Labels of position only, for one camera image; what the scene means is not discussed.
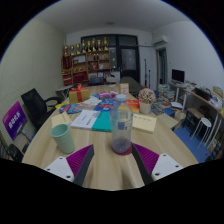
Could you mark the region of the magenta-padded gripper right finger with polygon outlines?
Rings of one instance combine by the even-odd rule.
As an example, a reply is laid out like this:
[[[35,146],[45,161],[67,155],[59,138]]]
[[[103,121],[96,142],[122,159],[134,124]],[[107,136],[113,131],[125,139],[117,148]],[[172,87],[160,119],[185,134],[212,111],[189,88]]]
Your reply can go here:
[[[182,169],[182,166],[168,154],[158,155],[138,144],[132,144],[132,154],[145,185]]]

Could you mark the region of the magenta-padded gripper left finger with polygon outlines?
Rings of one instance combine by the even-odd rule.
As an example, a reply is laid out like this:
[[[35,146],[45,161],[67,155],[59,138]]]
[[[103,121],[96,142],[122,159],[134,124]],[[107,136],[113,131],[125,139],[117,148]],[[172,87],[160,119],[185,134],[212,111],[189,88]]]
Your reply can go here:
[[[58,157],[45,171],[82,186],[94,156],[94,146],[86,146],[68,157]]]

